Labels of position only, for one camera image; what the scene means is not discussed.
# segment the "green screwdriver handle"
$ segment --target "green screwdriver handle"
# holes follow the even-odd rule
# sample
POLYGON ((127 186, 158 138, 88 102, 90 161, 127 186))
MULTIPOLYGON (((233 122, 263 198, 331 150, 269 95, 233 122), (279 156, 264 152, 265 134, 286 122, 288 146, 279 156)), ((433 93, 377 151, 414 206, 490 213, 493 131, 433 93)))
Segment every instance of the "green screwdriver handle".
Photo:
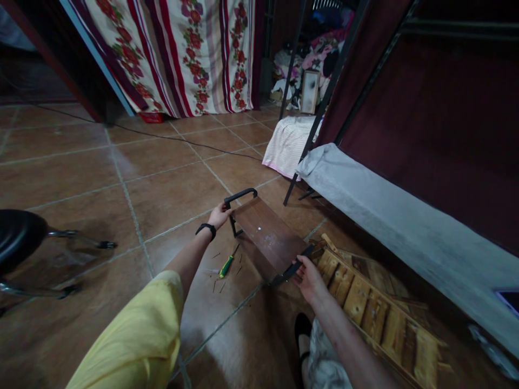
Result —
POLYGON ((229 271, 229 268, 231 267, 231 262, 234 259, 233 256, 229 256, 229 259, 227 262, 225 262, 225 265, 223 265, 223 268, 220 270, 220 278, 224 278, 227 272, 229 271))

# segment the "gray bedsheet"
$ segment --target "gray bedsheet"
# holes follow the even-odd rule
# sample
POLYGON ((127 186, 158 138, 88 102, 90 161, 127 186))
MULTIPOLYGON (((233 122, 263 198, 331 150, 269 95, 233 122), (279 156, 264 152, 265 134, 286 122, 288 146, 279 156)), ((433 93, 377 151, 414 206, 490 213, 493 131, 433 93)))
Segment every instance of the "gray bedsheet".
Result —
POLYGON ((519 319, 494 293, 518 287, 518 258, 335 144, 312 150, 297 172, 519 358, 519 319))

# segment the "black wristband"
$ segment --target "black wristband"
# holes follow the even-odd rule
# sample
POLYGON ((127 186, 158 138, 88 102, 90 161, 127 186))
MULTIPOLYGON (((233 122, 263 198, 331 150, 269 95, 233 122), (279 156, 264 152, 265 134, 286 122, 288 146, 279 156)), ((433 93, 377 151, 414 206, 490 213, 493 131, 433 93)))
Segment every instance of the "black wristband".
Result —
POLYGON ((196 230, 195 235, 197 235, 200 231, 202 231, 206 227, 211 230, 211 233, 212 233, 211 242, 212 242, 215 239, 215 236, 216 236, 216 228, 213 225, 210 225, 210 224, 207 224, 207 223, 202 223, 200 225, 200 227, 198 228, 198 230, 196 230))

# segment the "metal bed frame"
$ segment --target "metal bed frame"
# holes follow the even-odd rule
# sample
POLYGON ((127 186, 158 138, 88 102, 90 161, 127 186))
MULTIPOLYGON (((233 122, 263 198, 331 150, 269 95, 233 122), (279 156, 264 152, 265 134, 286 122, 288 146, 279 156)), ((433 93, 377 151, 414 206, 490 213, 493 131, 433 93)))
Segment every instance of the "metal bed frame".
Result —
MULTIPOLYGON (((395 32, 391 36, 391 39, 386 46, 384 53, 380 56, 377 65, 374 67, 371 72, 370 77, 364 84, 361 93, 355 100, 355 103, 349 112, 346 120, 344 121, 341 129, 337 133, 335 137, 334 143, 338 145, 341 139, 344 136, 344 133, 351 125, 355 115, 358 113, 360 107, 364 103, 366 96, 368 95, 371 87, 373 86, 375 80, 380 74, 384 64, 387 62, 387 59, 391 52, 393 51, 395 45, 402 35, 429 35, 429 36, 437 36, 437 37, 451 37, 451 38, 463 38, 463 39, 479 39, 479 40, 489 40, 489 41, 501 41, 501 42, 519 42, 519 23, 489 23, 489 22, 462 22, 462 21, 444 21, 444 20, 433 20, 433 19, 422 19, 414 16, 414 13, 419 6, 421 0, 413 0, 409 7, 408 11, 405 13, 404 17, 400 21, 398 27, 395 32)), ((330 83, 328 84, 328 88, 326 89, 326 93, 324 94, 323 100, 317 110, 316 117, 310 133, 308 135, 307 142, 304 146, 303 153, 301 154, 300 162, 306 157, 310 147, 312 145, 312 139, 317 131, 317 127, 319 122, 321 121, 324 111, 328 106, 330 101, 331 94, 337 84, 339 75, 344 67, 353 42, 357 37, 359 28, 361 26, 362 21, 364 20, 367 11, 369 10, 370 0, 361 0, 359 6, 355 13, 355 18, 353 24, 351 26, 350 32, 344 42, 344 47, 339 55, 339 59, 334 67, 333 73, 331 75, 330 83)), ((290 65, 288 68, 287 74, 292 74, 292 67, 294 66, 294 59, 297 47, 297 43, 299 40, 299 35, 301 33, 301 26, 303 23, 304 9, 306 6, 306 0, 301 0, 301 9, 299 14, 298 21, 298 30, 297 35, 294 38, 294 43, 292 47, 292 56, 290 58, 290 65)), ((289 83, 287 83, 283 95, 283 101, 281 103, 281 112, 280 112, 280 120, 283 118, 284 110, 285 110, 285 99, 287 97, 289 88, 289 83)), ((294 185, 296 184, 298 174, 295 173, 292 181, 290 183, 290 187, 288 188, 287 195, 285 196, 285 200, 283 205, 286 206, 287 202, 290 198, 292 190, 294 189, 294 185)), ((306 193, 299 198, 302 200, 305 197, 313 194, 315 192, 311 187, 308 188, 306 193)))

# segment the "red container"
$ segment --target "red container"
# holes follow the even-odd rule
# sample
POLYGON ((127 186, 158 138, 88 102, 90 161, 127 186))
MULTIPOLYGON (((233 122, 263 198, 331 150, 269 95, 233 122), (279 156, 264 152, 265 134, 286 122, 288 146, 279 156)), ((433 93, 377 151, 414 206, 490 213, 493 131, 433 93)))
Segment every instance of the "red container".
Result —
POLYGON ((161 112, 139 112, 139 116, 146 123, 164 123, 164 114, 161 112))

